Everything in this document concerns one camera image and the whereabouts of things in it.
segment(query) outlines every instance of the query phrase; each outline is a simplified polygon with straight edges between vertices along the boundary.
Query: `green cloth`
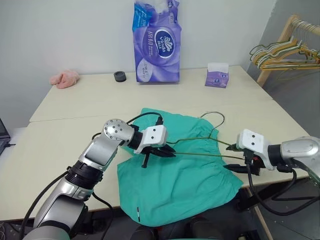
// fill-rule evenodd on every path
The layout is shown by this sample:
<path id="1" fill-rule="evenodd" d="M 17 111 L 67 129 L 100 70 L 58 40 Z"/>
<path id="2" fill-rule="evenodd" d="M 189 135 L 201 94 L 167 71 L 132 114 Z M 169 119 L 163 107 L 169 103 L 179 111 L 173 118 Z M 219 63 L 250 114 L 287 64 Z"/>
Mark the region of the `green cloth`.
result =
<path id="1" fill-rule="evenodd" d="M 205 119 L 144 108 L 141 113 L 158 112 L 168 131 L 168 142 L 182 138 L 207 137 L 213 126 Z M 158 116 L 146 115 L 134 124 L 140 130 L 154 126 Z M 212 137 L 216 138 L 215 129 Z M 171 145 L 176 152 L 220 154 L 210 139 L 181 141 Z M 163 158 L 134 155 L 117 166 L 120 206 L 134 221 L 157 227 L 219 207 L 234 198 L 242 181 L 223 166 L 221 157 L 177 155 Z"/>

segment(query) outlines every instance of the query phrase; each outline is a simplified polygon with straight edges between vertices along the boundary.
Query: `pink cloth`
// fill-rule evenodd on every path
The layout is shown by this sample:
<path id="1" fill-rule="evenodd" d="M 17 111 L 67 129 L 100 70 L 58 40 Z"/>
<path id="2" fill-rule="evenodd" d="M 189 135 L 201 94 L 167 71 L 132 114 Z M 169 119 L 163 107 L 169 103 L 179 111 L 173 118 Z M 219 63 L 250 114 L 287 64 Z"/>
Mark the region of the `pink cloth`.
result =
<path id="1" fill-rule="evenodd" d="M 58 89 L 65 89 L 75 85 L 80 79 L 76 71 L 65 70 L 62 73 L 50 78 L 51 85 L 56 85 Z"/>

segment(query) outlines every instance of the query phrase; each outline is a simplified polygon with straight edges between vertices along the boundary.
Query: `purple tissue pack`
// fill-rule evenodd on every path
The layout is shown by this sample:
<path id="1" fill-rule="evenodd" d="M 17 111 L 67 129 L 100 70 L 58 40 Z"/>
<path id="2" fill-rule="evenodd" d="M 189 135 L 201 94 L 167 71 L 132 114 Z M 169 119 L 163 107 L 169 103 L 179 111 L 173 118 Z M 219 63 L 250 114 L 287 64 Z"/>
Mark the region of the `purple tissue pack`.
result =
<path id="1" fill-rule="evenodd" d="M 163 1 L 162 12 L 143 0 L 134 3 L 132 31 L 137 82 L 179 82 L 179 1 Z"/>
<path id="2" fill-rule="evenodd" d="M 205 85 L 208 87 L 226 88 L 229 81 L 229 73 L 220 71 L 208 71 Z"/>

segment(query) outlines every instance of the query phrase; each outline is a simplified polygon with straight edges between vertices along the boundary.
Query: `table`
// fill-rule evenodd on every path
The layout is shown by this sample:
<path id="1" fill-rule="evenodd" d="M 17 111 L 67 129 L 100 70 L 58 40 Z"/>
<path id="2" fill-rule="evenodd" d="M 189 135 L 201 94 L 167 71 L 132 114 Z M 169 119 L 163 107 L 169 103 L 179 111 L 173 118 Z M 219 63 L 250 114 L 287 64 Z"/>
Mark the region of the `table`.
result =
<path id="1" fill-rule="evenodd" d="M 240 66 L 229 68 L 227 88 L 205 86 L 206 68 L 181 70 L 179 84 L 139 84 L 135 73 L 126 76 L 125 82 L 116 82 L 113 74 L 82 75 L 72 87 L 53 86 L 30 122 L 114 116 L 139 112 L 142 106 L 170 112 L 272 99 Z"/>
<path id="2" fill-rule="evenodd" d="M 189 116 L 200 116 L 206 111 L 219 111 L 226 117 L 224 125 L 219 130 L 218 138 L 227 143 L 235 143 L 237 134 L 244 128 L 263 134 L 273 144 L 307 136 L 302 129 L 275 101 L 263 100 L 240 102 L 240 104 L 198 106 L 179 108 L 172 111 Z M 119 118 L 128 120 L 139 111 L 132 109 L 127 113 L 108 113 L 101 116 L 66 118 L 31 122 L 21 137 L 14 152 L 3 166 L 0 173 L 0 220 L 21 219 L 39 192 L 55 177 L 63 173 L 67 166 L 73 165 L 94 133 L 100 132 L 108 119 Z M 213 125 L 221 121 L 221 116 L 209 114 L 205 118 Z M 225 150 L 219 144 L 222 154 L 241 156 L 239 152 Z M 130 158 L 123 149 L 104 173 L 102 182 L 95 187 L 95 192 L 113 206 L 119 206 L 119 189 L 117 164 Z M 241 163 L 241 160 L 224 158 L 226 164 Z M 297 171 L 299 177 L 307 174 Z M 245 174 L 236 174 L 247 187 Z M 263 169 L 261 176 L 253 176 L 254 184 L 266 184 L 291 179 L 290 173 L 280 173 Z M 31 217 L 34 217 L 49 192 L 38 203 Z M 105 208 L 93 197 L 86 202 L 90 210 Z"/>

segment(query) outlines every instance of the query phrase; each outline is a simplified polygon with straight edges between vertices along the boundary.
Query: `tissue box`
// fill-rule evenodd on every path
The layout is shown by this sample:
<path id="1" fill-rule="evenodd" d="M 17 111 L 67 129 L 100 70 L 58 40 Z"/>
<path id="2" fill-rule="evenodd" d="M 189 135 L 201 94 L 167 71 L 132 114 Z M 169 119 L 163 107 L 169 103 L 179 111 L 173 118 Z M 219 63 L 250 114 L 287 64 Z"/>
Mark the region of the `tissue box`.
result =
<path id="1" fill-rule="evenodd" d="M 205 85 L 208 87 L 226 88 L 229 81 L 229 64 L 211 62 L 208 64 Z"/>

